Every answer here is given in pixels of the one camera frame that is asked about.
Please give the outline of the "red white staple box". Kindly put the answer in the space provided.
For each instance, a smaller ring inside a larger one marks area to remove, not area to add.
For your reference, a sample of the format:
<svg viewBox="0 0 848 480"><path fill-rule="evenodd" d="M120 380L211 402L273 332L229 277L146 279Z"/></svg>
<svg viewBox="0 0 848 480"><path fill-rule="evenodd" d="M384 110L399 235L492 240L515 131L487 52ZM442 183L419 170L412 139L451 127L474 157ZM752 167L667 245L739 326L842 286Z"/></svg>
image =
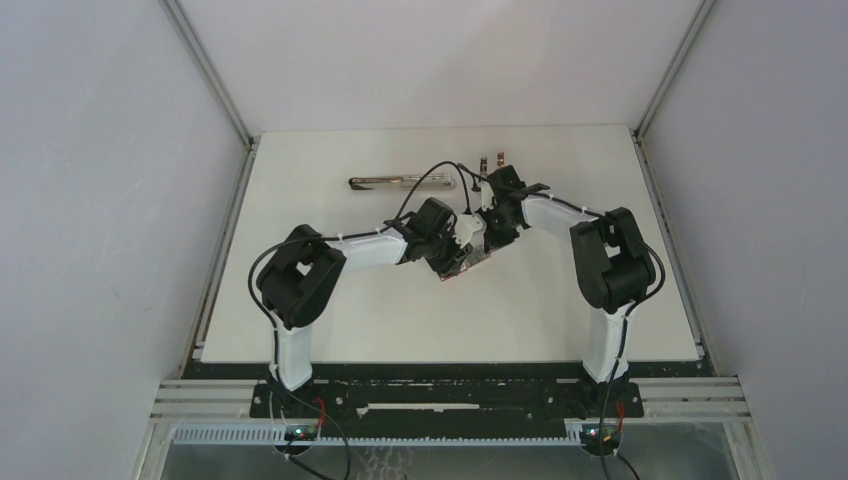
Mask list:
<svg viewBox="0 0 848 480"><path fill-rule="evenodd" d="M446 273L440 276L442 281L446 281L463 274L474 266L486 261L490 258L490 254L479 249L471 251L461 262L451 267Z"/></svg>

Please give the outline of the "black and beige stapler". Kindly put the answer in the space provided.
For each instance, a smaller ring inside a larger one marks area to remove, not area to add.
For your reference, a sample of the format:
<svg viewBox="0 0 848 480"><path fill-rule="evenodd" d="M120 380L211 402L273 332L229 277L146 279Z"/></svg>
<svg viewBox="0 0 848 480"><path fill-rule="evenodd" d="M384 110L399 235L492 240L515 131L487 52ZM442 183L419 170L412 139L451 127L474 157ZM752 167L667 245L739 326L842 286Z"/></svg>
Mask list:
<svg viewBox="0 0 848 480"><path fill-rule="evenodd" d="M457 180L449 173L421 175L389 175L351 177L348 186L354 191L403 190L446 191L456 188Z"/></svg>

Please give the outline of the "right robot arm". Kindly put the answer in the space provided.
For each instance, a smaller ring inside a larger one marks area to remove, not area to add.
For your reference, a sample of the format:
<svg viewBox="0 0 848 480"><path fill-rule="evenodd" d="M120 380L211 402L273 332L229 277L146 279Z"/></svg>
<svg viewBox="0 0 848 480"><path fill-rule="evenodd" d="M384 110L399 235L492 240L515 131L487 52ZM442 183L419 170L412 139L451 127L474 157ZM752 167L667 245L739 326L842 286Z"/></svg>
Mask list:
<svg viewBox="0 0 848 480"><path fill-rule="evenodd" d="M572 249L580 293L592 308L589 346L582 368L591 379L578 402L592 416L605 415L618 400L611 383L627 371L627 325L638 306L662 288L662 262L645 243L633 213L624 207L603 213L577 206L528 185L512 166L476 175L485 229L483 251L500 250L529 229L565 239Z"/></svg>

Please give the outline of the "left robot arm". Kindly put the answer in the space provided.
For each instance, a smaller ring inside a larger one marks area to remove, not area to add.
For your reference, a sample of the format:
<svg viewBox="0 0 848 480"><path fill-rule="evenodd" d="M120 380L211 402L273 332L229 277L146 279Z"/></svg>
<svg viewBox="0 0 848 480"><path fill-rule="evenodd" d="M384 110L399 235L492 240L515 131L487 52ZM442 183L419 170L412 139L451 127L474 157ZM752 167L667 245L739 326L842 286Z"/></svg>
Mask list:
<svg viewBox="0 0 848 480"><path fill-rule="evenodd" d="M313 375L312 328L343 275L424 260L440 278L449 278L460 272L474 236L484 229L479 215L457 214L429 198L418 210L366 232L328 237L302 224L261 253L249 268L247 289L271 324L269 371L278 384L277 408L298 417L311 407L306 383Z"/></svg>

